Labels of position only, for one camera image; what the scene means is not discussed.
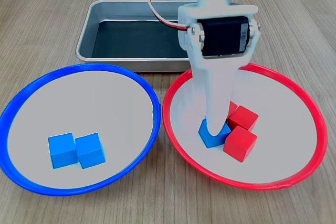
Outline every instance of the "wood grain surface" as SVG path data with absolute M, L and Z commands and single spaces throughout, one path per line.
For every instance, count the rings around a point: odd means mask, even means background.
M 1 111 L 38 77 L 80 63 L 75 48 L 94 1 L 0 0 Z M 336 223 L 336 0 L 244 2 L 259 7 L 262 37 L 252 62 L 301 85 L 325 117 L 328 150 L 312 176 L 279 191 L 225 186 L 187 164 L 162 126 L 140 165 L 86 195 L 33 194 L 1 171 L 0 223 Z M 178 75 L 142 76 L 162 102 Z

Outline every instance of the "wooden block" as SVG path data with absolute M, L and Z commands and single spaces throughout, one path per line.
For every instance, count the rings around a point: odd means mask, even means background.
M 243 106 L 239 106 L 227 120 L 227 124 L 232 131 L 237 126 L 240 126 L 248 131 L 252 131 L 258 117 L 259 116 L 251 110 L 248 110 Z
M 226 138 L 223 151 L 236 160 L 243 162 L 251 153 L 256 140 L 257 136 L 255 134 L 237 126 Z

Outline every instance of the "stainless steel tray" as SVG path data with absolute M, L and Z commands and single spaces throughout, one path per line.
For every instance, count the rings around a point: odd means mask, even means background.
M 153 6 L 160 13 L 161 16 L 170 20 L 177 20 L 177 10 L 181 5 L 187 3 L 193 3 L 195 0 L 191 1 L 154 1 Z M 160 58 L 161 55 L 157 54 L 155 57 L 148 57 L 148 54 L 142 53 L 143 50 L 139 48 L 134 57 L 125 57 L 120 51 L 118 55 L 103 55 L 104 57 L 97 57 L 93 55 L 95 47 L 101 45 L 96 45 L 98 29 L 100 24 L 103 22 L 131 22 L 133 21 L 146 21 L 146 22 L 156 22 L 157 19 L 153 15 L 148 3 L 145 0 L 102 0 L 91 4 L 89 7 L 88 15 L 79 38 L 78 46 L 76 49 L 76 56 L 84 62 L 104 62 L 111 63 L 117 66 L 127 68 L 134 72 L 182 72 L 190 69 L 190 64 L 187 56 L 174 58 L 170 55 L 169 57 Z M 132 46 L 131 41 L 125 41 L 125 48 Z M 179 45 L 175 43 L 173 46 L 174 50 L 181 50 Z M 150 41 L 146 43 L 147 52 L 152 46 Z M 113 50 L 113 47 L 108 48 L 107 53 Z

